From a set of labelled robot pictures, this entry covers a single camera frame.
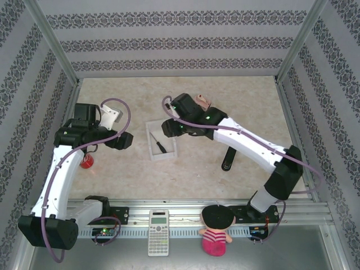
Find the red can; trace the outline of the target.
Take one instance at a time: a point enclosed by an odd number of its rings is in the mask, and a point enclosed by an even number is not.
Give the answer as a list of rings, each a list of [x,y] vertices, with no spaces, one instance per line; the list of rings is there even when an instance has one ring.
[[[83,169],[89,169],[94,163],[94,158],[91,154],[85,154],[83,160],[80,163],[80,167]]]

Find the aluminium frame post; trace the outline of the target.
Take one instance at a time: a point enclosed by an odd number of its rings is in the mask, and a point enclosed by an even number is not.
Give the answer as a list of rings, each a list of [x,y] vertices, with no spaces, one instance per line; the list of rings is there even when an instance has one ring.
[[[50,49],[55,54],[57,60],[59,61],[67,77],[70,79],[70,81],[73,84],[78,84],[79,78],[76,75],[76,72],[69,58],[67,57],[63,47],[61,46],[59,39],[56,37],[54,30],[50,26],[50,23],[48,22],[38,1],[37,0],[22,0],[22,1],[24,2],[25,7],[31,14],[39,30],[41,31]]]
[[[287,72],[296,59],[298,52],[302,48],[304,42],[306,41],[309,33],[311,32],[328,1],[329,0],[314,0],[313,5],[304,19],[304,22],[300,27],[300,30],[298,31],[292,45],[290,46],[290,49],[286,54],[278,73],[274,77],[276,84],[279,85],[284,80]]]

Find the white calculator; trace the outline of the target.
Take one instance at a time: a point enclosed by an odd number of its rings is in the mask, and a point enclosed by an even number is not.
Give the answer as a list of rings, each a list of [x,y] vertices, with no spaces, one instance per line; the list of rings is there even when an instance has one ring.
[[[148,225],[148,256],[169,255],[169,211],[150,210]]]

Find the black screwdriver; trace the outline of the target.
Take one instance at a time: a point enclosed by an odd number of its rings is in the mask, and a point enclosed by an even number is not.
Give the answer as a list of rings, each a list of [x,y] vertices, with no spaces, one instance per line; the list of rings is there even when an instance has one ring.
[[[162,153],[166,154],[167,151],[166,151],[165,147],[155,138],[155,136],[151,132],[149,132],[149,134],[154,139],[154,141],[155,141],[156,145],[158,146],[158,148],[160,149],[160,151]]]

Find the white rectangular bin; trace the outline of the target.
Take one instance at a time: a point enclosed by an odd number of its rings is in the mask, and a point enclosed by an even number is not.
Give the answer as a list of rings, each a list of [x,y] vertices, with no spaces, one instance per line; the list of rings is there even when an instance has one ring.
[[[178,157],[176,139],[174,137],[169,138],[163,133],[161,127],[163,122],[165,122],[165,119],[146,122],[148,150],[150,154],[150,159],[152,161],[160,161]],[[167,151],[166,154],[160,151],[154,139],[150,136],[149,132],[151,132],[155,136],[155,138],[165,147]]]

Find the doll with pink striped dress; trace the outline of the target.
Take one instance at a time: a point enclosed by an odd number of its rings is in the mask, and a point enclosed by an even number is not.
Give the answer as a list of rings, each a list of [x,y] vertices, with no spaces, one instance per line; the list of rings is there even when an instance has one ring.
[[[227,230],[236,221],[233,211],[224,205],[209,205],[203,208],[200,218],[205,226],[199,230],[203,251],[213,257],[223,256],[232,242]]]

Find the tan plastic object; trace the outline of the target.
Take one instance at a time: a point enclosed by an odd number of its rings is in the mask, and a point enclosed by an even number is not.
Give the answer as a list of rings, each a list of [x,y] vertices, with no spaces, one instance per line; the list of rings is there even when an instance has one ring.
[[[201,94],[195,96],[195,102],[204,110],[206,111],[212,104],[211,100],[207,99]]]

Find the small circuit board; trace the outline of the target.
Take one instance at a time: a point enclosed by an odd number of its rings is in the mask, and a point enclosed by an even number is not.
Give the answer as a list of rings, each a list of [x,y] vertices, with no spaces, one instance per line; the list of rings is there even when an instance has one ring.
[[[93,228],[92,236],[93,237],[113,237],[116,234],[115,228]]]
[[[266,238],[268,236],[268,227],[261,226],[261,227],[249,227],[250,234],[256,236],[258,238]]]

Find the aluminium mounting rail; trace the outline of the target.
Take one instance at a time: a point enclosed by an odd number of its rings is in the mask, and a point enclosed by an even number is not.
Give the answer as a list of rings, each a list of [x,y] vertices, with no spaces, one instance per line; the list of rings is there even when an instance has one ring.
[[[325,202],[289,199],[271,206],[258,219],[245,216],[245,200],[110,200],[112,213],[120,219],[120,239],[146,239],[150,210],[169,211],[170,238],[198,238],[203,227],[200,213],[208,205],[224,205],[236,216],[228,233],[232,237],[251,237],[249,227],[268,227],[268,233],[280,226],[330,226],[334,219]]]

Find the black stapler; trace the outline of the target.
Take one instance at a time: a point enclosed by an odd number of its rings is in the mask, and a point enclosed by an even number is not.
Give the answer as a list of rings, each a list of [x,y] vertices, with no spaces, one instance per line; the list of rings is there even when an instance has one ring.
[[[236,150],[234,148],[229,147],[222,161],[221,168],[223,171],[228,172],[231,169],[233,161],[235,159],[235,155],[236,155]]]

